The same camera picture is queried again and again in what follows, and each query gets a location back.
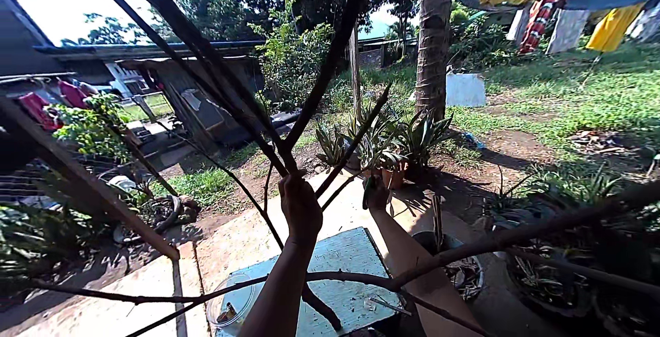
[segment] palm tree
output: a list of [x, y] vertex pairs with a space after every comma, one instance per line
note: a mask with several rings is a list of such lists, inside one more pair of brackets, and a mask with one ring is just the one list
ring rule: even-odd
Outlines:
[[389, 40], [399, 40], [397, 42], [397, 47], [399, 44], [403, 47], [401, 49], [401, 59], [406, 56], [406, 39], [409, 37], [415, 37], [415, 27], [410, 22], [395, 22], [389, 26], [389, 30], [385, 37]]
[[420, 0], [415, 110], [433, 106], [437, 119], [445, 116], [450, 14], [451, 0]]

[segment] clear plastic lid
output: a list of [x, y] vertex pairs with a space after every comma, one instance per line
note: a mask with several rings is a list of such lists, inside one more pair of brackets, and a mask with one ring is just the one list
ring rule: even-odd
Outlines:
[[[250, 277], [246, 274], [235, 273], [229, 275], [214, 291], [248, 280]], [[255, 286], [249, 285], [208, 301], [207, 319], [209, 323], [219, 331], [221, 330], [224, 336], [236, 336], [254, 303], [254, 291]]]

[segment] sky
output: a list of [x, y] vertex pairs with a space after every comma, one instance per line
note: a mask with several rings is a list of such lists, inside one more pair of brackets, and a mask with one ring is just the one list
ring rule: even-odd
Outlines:
[[[126, 24], [132, 22], [128, 15], [112, 0], [18, 0], [32, 20], [44, 31], [46, 36], [59, 46], [60, 40], [69, 38], [77, 41], [87, 37], [87, 33], [96, 27], [85, 23], [84, 13], [99, 13], [105, 17], [117, 17]], [[151, 22], [153, 15], [145, 0], [126, 0], [141, 17]], [[372, 31], [360, 32], [359, 38], [384, 36], [387, 27], [397, 19], [387, 12], [390, 6], [383, 6], [371, 14]]]

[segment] coconut tree trunk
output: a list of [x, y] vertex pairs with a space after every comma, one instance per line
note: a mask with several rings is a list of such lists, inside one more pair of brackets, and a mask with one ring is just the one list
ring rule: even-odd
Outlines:
[[445, 117], [450, 13], [451, 0], [420, 0], [415, 110], [432, 106], [437, 119]]

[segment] hand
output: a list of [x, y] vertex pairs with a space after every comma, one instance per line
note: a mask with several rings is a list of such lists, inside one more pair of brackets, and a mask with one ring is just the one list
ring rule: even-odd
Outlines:
[[297, 244], [316, 244], [323, 224], [323, 214], [309, 182], [299, 176], [288, 175], [279, 185], [282, 212], [289, 226], [289, 239]]
[[[366, 179], [364, 182], [362, 182], [362, 185], [366, 186]], [[385, 187], [383, 178], [377, 174], [372, 175], [372, 183], [368, 189], [367, 207], [369, 207], [369, 210], [385, 210], [385, 207], [387, 206], [387, 200], [389, 199], [389, 189]]]

